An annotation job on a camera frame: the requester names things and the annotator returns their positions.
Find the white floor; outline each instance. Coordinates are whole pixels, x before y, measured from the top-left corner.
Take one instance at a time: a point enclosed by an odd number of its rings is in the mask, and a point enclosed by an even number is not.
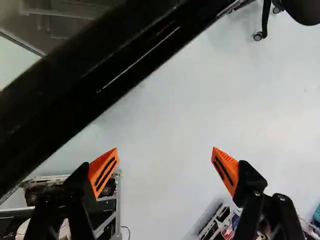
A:
[[[212,202],[230,199],[210,162],[216,146],[309,218],[320,202],[320,25],[281,13],[254,42],[260,14],[253,3],[221,19],[33,174],[70,173],[117,147],[131,240],[181,240]]]
[[[40,57],[0,36],[0,91]]]

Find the wire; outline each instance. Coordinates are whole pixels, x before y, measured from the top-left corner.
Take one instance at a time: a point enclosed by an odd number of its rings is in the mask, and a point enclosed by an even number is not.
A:
[[[130,229],[127,226],[121,226],[121,228],[124,228],[124,229],[128,230],[128,232],[129,232],[128,240],[130,240],[130,235],[131,235]]]

